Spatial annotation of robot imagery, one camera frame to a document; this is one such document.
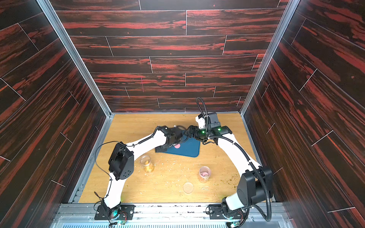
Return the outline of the clear jar with pink cookie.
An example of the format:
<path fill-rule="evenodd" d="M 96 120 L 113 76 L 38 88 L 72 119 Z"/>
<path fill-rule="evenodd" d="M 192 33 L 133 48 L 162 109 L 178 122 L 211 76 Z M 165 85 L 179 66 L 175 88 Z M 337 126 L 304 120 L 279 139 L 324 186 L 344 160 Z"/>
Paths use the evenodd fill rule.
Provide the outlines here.
<path fill-rule="evenodd" d="M 207 167 L 207 166 L 201 167 L 198 171 L 199 182 L 206 183 L 209 180 L 211 174 L 212 174 L 212 172 L 209 167 Z"/>

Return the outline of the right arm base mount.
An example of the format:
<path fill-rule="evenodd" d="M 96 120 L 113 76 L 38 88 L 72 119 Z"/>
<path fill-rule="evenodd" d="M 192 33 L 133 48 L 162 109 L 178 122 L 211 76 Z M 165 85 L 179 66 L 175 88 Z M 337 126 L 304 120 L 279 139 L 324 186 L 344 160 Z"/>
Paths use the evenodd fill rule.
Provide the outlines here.
<path fill-rule="evenodd" d="M 241 228 L 249 217 L 250 208 L 238 208 L 231 210 L 228 207 L 226 198 L 222 199 L 220 206 L 218 204 L 209 204 L 204 213 L 209 215 L 210 219 L 218 219 L 218 217 L 223 217 L 224 219 L 234 219 L 239 216 L 239 221 L 237 222 L 226 222 L 227 228 Z"/>

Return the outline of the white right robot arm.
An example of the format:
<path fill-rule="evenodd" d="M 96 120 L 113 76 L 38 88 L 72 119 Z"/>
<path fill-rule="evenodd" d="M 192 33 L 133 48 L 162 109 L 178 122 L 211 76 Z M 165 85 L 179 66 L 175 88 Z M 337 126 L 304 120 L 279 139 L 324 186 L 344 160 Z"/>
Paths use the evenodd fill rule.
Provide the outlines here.
<path fill-rule="evenodd" d="M 222 200 L 221 206 L 225 213 L 254 207 L 269 219 L 269 214 L 272 212 L 272 171 L 267 166 L 261 166 L 246 153 L 230 128 L 221 126 L 204 130 L 191 125 L 184 135 L 203 143 L 218 145 L 239 172 L 240 181 L 236 193 Z"/>

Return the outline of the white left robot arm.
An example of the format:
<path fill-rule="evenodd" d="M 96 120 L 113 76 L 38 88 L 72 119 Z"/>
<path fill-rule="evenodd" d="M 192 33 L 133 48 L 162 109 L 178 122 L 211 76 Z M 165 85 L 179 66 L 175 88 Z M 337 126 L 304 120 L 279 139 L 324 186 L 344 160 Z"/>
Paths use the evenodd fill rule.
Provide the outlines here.
<path fill-rule="evenodd" d="M 135 160 L 145 153 L 157 148 L 165 152 L 181 142 L 184 138 L 184 129 L 179 127 L 169 128 L 158 126 L 154 132 L 136 142 L 117 142 L 109 164 L 109 184 L 106 196 L 102 200 L 109 208 L 118 206 L 121 202 L 121 194 L 124 184 L 134 171 Z"/>

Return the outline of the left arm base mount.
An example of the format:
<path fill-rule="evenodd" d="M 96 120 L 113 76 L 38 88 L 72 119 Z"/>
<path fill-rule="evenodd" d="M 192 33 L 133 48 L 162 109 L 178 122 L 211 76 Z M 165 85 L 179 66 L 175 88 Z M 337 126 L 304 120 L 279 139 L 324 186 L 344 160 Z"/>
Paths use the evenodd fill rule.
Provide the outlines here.
<path fill-rule="evenodd" d="M 135 207 L 133 204 L 120 203 L 113 208 L 109 208 L 104 200 L 102 200 L 97 208 L 94 220 L 108 221 L 110 226 L 117 224 L 124 225 L 127 221 L 133 219 Z"/>

